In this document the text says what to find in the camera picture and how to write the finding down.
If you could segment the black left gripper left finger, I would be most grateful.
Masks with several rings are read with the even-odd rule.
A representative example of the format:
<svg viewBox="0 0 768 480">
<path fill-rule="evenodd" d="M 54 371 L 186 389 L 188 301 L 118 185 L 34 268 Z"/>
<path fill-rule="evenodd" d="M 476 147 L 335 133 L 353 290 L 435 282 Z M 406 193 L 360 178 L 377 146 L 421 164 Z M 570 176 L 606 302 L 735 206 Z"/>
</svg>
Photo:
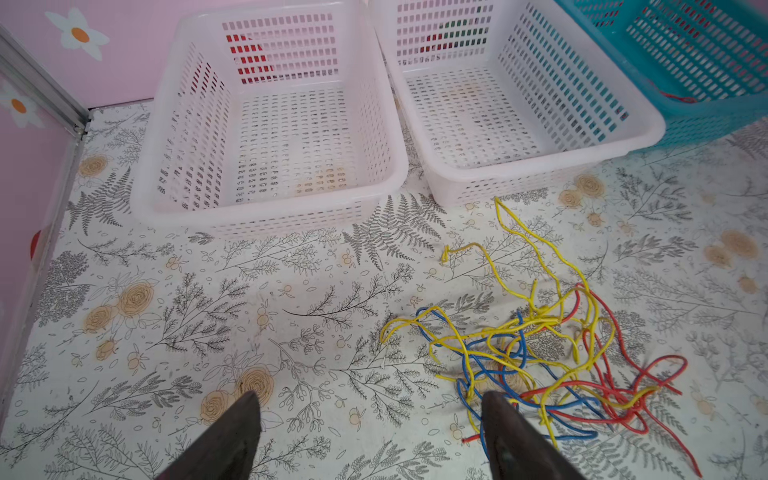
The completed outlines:
<svg viewBox="0 0 768 480">
<path fill-rule="evenodd" d="M 260 403 L 248 391 L 156 479 L 248 479 L 260 434 Z"/>
</svg>

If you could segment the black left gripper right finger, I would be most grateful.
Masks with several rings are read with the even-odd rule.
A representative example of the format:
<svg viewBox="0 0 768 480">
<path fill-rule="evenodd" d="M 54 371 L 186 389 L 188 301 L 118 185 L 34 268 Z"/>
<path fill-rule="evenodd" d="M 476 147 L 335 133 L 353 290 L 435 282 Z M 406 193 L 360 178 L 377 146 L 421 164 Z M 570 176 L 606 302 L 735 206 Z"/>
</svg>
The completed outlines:
<svg viewBox="0 0 768 480">
<path fill-rule="evenodd" d="M 482 427 L 493 479 L 585 479 L 501 392 L 483 395 Z"/>
</svg>

